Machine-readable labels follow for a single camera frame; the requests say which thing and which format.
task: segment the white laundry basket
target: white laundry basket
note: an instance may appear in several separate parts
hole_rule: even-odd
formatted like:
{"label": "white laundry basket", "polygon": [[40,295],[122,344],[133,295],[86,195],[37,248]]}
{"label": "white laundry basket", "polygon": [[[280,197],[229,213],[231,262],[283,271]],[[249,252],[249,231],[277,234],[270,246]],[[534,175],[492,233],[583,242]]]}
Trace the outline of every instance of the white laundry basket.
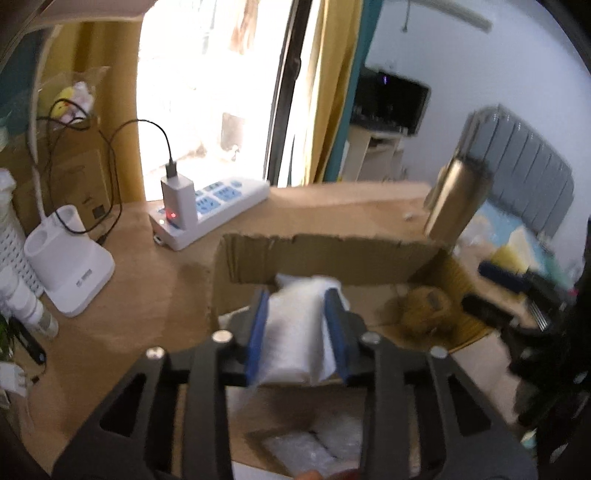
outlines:
{"label": "white laundry basket", "polygon": [[12,208],[12,191],[16,183],[5,168],[0,168],[0,268],[10,265],[37,296],[43,285],[22,250],[25,233]]}

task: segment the green plant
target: green plant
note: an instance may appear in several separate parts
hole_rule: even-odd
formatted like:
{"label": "green plant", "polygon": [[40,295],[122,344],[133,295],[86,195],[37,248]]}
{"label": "green plant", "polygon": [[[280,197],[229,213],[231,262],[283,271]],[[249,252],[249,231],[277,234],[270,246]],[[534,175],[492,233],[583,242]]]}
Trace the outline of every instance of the green plant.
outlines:
{"label": "green plant", "polygon": [[0,315],[0,361],[12,358],[13,335],[8,321]]}

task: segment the open cardboard box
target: open cardboard box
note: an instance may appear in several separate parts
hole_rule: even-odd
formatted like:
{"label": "open cardboard box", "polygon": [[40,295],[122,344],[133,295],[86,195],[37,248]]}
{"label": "open cardboard box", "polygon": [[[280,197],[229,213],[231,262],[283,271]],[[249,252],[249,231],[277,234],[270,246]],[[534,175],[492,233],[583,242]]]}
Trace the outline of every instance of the open cardboard box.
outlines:
{"label": "open cardboard box", "polygon": [[[441,345],[455,351],[485,336],[489,329],[466,315],[460,302],[473,291],[460,264],[435,243],[391,239],[301,234],[292,238],[225,235],[217,249],[213,273],[210,324],[218,316],[249,304],[257,287],[275,290],[278,273],[334,277],[343,285],[351,311],[359,313],[368,329],[404,348],[429,350]],[[456,327],[450,333],[409,336],[388,321],[397,300],[396,285],[422,284],[442,289],[452,301]]]}
{"label": "open cardboard box", "polygon": [[[428,350],[443,345],[453,351],[487,334],[487,327],[462,312],[460,301],[473,290],[460,264],[435,243],[392,239],[299,234],[277,236],[225,235],[217,249],[209,320],[250,303],[256,288],[275,291],[277,273],[328,275],[343,284],[351,311],[375,330],[404,348]],[[457,327],[449,335],[408,337],[395,323],[384,325],[395,303],[395,286],[426,284],[442,288],[453,302]],[[364,390],[327,384],[316,388],[259,388],[249,403],[230,416],[232,458],[258,468],[285,473],[262,446],[271,435],[308,431],[315,415],[327,408],[362,416]]]}

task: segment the plush toy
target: plush toy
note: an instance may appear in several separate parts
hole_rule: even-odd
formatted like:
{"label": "plush toy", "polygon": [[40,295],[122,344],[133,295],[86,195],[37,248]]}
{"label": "plush toy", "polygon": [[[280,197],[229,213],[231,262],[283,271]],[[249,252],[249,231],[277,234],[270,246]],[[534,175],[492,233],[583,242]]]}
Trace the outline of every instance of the plush toy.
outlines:
{"label": "plush toy", "polygon": [[51,117],[56,118],[64,123],[69,123],[76,117],[83,119],[85,118],[85,115],[78,107],[75,107],[68,102],[57,102],[62,98],[76,102],[88,114],[90,114],[90,111],[92,110],[92,107],[95,103],[95,98],[88,91],[86,82],[76,82],[73,86],[64,88],[53,100],[55,105],[51,110]]}

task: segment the person's hand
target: person's hand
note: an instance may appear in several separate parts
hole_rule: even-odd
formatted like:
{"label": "person's hand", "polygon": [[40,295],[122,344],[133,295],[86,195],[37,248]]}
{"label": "person's hand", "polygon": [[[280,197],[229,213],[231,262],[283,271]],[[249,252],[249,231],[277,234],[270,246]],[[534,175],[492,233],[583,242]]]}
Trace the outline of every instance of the person's hand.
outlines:
{"label": "person's hand", "polygon": [[[357,470],[347,470],[346,472],[337,473],[327,480],[357,480],[358,478]],[[310,470],[298,475],[294,480],[323,480],[323,478],[316,470]]]}

